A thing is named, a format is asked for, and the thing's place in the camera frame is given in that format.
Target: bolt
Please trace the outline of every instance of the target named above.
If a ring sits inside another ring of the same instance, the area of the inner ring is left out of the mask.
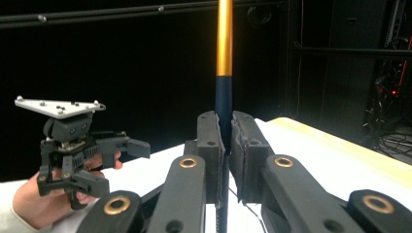
[[[48,19],[45,16],[42,16],[42,15],[38,15],[37,19],[39,19],[41,22],[47,22],[48,21]]]

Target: wire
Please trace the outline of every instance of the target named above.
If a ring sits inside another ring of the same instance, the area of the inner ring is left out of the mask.
[[[393,133],[379,137],[378,151],[394,157],[397,154],[412,158],[412,134]]]
[[[229,191],[237,198],[236,193],[235,193],[231,188],[229,188]],[[267,233],[266,227],[264,226],[264,222],[263,222],[263,220],[261,219],[261,217],[260,217],[254,210],[252,210],[252,208],[250,208],[247,204],[245,204],[244,206],[257,218],[257,220],[259,221],[260,226],[261,226],[261,229],[263,230],[263,232],[264,232],[264,233]]]
[[[300,17],[300,46],[303,47],[303,4],[302,0],[302,10],[301,10],[301,17]],[[297,75],[297,103],[296,103],[296,116],[293,119],[297,119],[299,117],[299,105],[300,105],[300,78],[301,78],[301,69],[302,69],[302,54],[299,55],[299,68],[298,68],[298,75]]]

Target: finger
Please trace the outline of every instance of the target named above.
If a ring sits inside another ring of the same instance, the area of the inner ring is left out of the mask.
[[[115,159],[119,159],[121,157],[121,152],[120,151],[116,151],[115,152]]]
[[[96,154],[93,158],[85,161],[85,169],[91,170],[94,168],[98,168],[103,164],[102,155]]]
[[[120,162],[119,160],[116,160],[116,161],[115,161],[115,167],[114,167],[114,169],[118,170],[118,169],[120,169],[120,168],[122,168],[122,167],[123,167],[123,163]]]
[[[87,196],[87,197],[85,197],[85,198],[82,199],[82,200],[79,199],[79,203],[80,203],[80,204],[88,204],[88,203],[90,203],[90,202],[93,202],[94,200],[96,200],[95,197]]]

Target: black pole section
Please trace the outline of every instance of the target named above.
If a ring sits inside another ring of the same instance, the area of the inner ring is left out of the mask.
[[[216,205],[216,232],[218,233],[226,233],[227,231],[228,161],[231,151],[232,119],[232,13],[233,0],[220,0],[218,7],[215,112],[219,117],[219,126],[225,151],[220,163],[219,197]]]
[[[219,200],[216,206],[216,232],[227,231],[227,208],[228,208],[228,186],[229,186],[229,156],[232,119],[232,84],[231,76],[218,76],[216,78],[216,103],[215,112],[219,117],[221,137],[225,152],[222,162],[222,176],[220,180]]]
[[[412,50],[364,50],[364,49],[340,49],[340,48],[303,48],[294,49],[302,54],[318,55],[347,55],[364,56],[372,58],[387,58],[399,60],[412,60]]]

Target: metal mounting plate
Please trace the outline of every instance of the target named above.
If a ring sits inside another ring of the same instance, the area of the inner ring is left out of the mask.
[[[97,101],[94,103],[69,102],[69,101],[51,101],[51,100],[33,100],[23,99],[18,96],[15,100],[18,107],[22,107],[39,114],[58,119],[72,117],[80,114],[94,113],[95,111],[105,110],[106,106]]]

